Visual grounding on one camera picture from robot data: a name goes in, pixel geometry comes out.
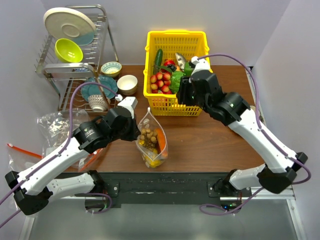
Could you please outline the brown longan bunch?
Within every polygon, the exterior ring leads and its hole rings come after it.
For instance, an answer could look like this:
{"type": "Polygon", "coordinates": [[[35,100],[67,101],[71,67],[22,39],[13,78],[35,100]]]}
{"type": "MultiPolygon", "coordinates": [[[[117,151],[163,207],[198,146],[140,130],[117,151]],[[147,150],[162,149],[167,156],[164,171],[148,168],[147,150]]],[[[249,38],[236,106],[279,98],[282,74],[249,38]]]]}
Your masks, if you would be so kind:
{"type": "Polygon", "coordinates": [[[158,142],[157,133],[155,132],[155,130],[152,130],[150,128],[142,128],[138,141],[144,141],[146,145],[154,144],[156,147],[156,144],[158,142]]]}

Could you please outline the clear white-dotted zip bag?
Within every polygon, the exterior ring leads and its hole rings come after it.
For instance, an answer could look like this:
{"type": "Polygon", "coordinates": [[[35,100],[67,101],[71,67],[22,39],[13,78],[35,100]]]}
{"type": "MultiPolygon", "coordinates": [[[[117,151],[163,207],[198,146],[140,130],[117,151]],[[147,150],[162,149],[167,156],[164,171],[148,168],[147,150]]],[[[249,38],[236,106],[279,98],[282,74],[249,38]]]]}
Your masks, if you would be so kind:
{"type": "Polygon", "coordinates": [[[147,108],[147,112],[138,124],[140,135],[136,146],[148,168],[157,168],[168,158],[168,141],[164,129],[147,108]]]}

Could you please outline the orange papaya slice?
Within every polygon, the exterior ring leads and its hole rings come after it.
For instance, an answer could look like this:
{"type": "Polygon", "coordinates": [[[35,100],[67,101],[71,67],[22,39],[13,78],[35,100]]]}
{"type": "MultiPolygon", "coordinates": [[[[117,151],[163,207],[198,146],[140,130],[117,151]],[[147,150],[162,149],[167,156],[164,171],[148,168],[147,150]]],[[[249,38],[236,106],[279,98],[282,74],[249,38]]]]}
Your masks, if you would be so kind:
{"type": "Polygon", "coordinates": [[[156,138],[157,138],[157,150],[158,150],[158,153],[162,157],[167,158],[168,157],[168,150],[167,150],[166,136],[165,136],[163,130],[160,129],[160,128],[156,128],[154,131],[157,134],[156,138]]]}

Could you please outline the yellow bell pepper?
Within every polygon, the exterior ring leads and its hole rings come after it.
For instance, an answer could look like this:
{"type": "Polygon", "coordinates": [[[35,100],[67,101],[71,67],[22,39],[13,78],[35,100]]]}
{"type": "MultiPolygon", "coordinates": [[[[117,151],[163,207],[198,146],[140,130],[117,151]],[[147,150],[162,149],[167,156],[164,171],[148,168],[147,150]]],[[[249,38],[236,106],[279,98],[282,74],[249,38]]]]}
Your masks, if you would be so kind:
{"type": "Polygon", "coordinates": [[[156,168],[156,167],[160,166],[162,163],[163,163],[162,160],[154,160],[154,161],[152,161],[152,160],[151,160],[151,161],[147,160],[147,161],[145,162],[145,164],[146,164],[146,166],[147,166],[148,168],[156,168]]]}

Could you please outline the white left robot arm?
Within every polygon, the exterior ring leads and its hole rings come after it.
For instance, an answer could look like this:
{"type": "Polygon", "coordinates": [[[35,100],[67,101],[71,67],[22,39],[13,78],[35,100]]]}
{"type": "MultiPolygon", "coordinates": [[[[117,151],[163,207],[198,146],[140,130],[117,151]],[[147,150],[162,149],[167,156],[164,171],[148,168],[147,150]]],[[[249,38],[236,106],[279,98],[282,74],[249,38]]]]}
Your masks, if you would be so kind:
{"type": "Polygon", "coordinates": [[[105,182],[95,170],[57,177],[75,162],[116,141],[135,141],[140,135],[132,107],[117,106],[92,121],[82,123],[56,150],[32,167],[5,175],[18,208],[26,215],[41,211],[50,202],[77,194],[99,196],[105,182]]]}

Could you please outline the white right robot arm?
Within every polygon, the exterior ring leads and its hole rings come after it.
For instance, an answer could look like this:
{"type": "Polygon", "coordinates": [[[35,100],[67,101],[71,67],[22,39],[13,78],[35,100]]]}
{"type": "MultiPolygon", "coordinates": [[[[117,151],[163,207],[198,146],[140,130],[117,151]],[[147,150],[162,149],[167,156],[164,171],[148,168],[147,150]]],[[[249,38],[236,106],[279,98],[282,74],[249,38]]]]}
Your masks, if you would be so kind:
{"type": "Polygon", "coordinates": [[[234,169],[215,188],[233,197],[240,190],[263,187],[279,194],[293,184],[297,172],[308,157],[294,152],[270,132],[237,92],[223,92],[216,74],[200,70],[180,79],[176,94],[179,104],[198,106],[211,118],[221,122],[246,142],[262,157],[264,164],[245,170],[234,169]]]}

